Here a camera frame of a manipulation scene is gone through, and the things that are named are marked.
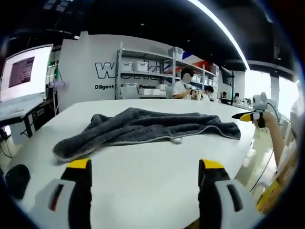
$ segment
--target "ceiling light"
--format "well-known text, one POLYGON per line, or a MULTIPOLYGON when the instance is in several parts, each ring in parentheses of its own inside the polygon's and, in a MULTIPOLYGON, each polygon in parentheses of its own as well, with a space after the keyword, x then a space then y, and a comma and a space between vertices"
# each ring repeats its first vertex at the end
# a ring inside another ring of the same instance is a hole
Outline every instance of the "ceiling light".
POLYGON ((206 6, 204 6, 200 1, 198 0, 188 0, 189 2, 191 2, 192 4, 194 4, 195 6, 197 6, 199 9, 201 9, 206 15, 208 15, 218 26, 219 28, 225 33, 225 35, 229 38, 229 40, 232 42, 232 44, 234 45, 234 47, 236 48, 238 54, 240 55, 240 57, 242 58, 244 65, 246 66, 247 70, 250 70, 250 67, 247 63, 247 60, 241 50, 241 48, 239 47, 239 45, 237 44, 236 40, 234 39, 234 37, 232 36, 232 34, 228 31, 228 29, 225 27, 225 25, 215 16, 215 14, 213 14, 206 6))

